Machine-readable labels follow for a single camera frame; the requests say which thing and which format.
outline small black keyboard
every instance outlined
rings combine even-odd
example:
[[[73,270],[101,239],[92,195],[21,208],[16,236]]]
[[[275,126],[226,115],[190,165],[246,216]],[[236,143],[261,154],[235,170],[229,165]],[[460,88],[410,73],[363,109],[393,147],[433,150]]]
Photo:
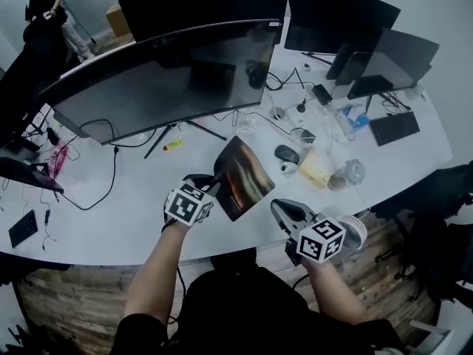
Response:
[[[371,120],[370,127],[378,146],[420,132],[419,125],[412,112]]]
[[[35,212],[29,211],[23,218],[20,219],[13,227],[8,230],[12,247],[15,248],[21,242],[31,237],[38,231],[36,225]]]

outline cardboard box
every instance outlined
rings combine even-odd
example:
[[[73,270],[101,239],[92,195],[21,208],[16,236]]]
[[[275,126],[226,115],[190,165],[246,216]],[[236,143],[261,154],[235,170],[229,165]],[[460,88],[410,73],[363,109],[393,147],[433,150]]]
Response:
[[[109,20],[109,24],[117,37],[124,36],[131,32],[120,5],[112,5],[109,10],[107,10],[105,16],[106,19]]]

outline monitor stand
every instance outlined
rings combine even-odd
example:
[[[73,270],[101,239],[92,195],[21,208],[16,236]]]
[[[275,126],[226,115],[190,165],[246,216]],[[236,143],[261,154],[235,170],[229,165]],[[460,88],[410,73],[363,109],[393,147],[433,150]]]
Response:
[[[194,126],[204,132],[207,132],[208,134],[212,134],[213,136],[217,137],[217,138],[220,138],[221,140],[223,141],[226,141],[227,138],[215,133],[215,132],[212,132],[211,130],[205,128],[204,126],[200,126],[199,124],[196,124],[195,122],[193,121],[183,121],[183,122],[186,122],[187,124],[191,125],[191,126]],[[161,135],[159,136],[159,138],[156,140],[156,142],[154,142],[153,146],[151,146],[151,149],[149,149],[149,151],[146,153],[145,155],[145,159],[147,159],[147,157],[154,151],[154,149],[156,148],[156,146],[162,141],[162,139],[166,136],[166,134],[168,134],[168,131],[171,130],[173,128],[173,126],[176,126],[177,124],[171,124],[171,125],[168,125],[164,131],[161,133]]]

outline computer monitor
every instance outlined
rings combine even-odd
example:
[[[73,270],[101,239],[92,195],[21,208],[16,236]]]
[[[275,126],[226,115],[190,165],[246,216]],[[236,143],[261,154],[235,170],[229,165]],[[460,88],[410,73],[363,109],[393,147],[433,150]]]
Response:
[[[261,103],[281,30],[257,20],[162,35],[90,61],[41,98],[102,144],[251,107]]]
[[[34,166],[12,158],[0,158],[0,176],[19,183],[64,193],[63,188],[49,175],[39,172]]]
[[[414,87],[432,68],[439,45],[414,35],[384,29],[349,99]]]
[[[287,0],[120,0],[135,40],[224,22],[283,20]]]
[[[374,46],[400,12],[379,0],[290,0],[285,48],[336,54],[343,44]]]

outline man standing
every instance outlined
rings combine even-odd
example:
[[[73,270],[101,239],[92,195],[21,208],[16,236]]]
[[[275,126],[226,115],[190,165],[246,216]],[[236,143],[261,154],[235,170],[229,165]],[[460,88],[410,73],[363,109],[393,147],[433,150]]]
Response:
[[[77,49],[79,56],[83,60],[94,58],[95,55],[90,52],[84,40],[72,26],[66,11],[61,6],[61,2],[62,0],[30,0],[25,10],[24,19],[30,24],[35,17],[42,16],[45,12],[50,12],[59,25],[61,25],[64,38]]]

